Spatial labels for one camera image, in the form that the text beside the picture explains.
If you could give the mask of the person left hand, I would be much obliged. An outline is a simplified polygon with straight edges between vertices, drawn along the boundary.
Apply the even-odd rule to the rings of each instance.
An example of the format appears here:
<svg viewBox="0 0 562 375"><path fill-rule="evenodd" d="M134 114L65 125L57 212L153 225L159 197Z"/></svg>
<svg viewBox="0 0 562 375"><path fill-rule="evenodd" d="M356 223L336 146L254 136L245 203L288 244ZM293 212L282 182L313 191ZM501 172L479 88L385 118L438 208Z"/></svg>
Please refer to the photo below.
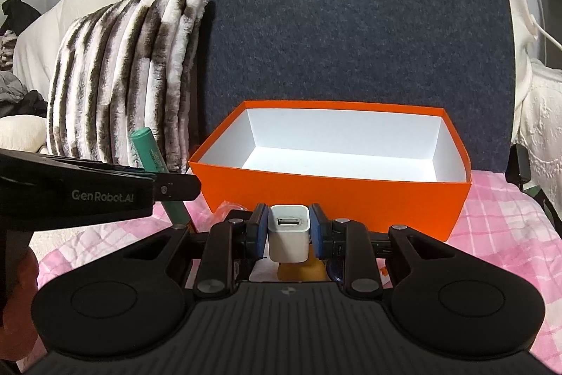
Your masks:
<svg viewBox="0 0 562 375"><path fill-rule="evenodd" d="M31 353L37 331L31 319L31 303L37 293L39 266L29 247L17 268L17 284L3 309L1 359L16 362Z"/></svg>

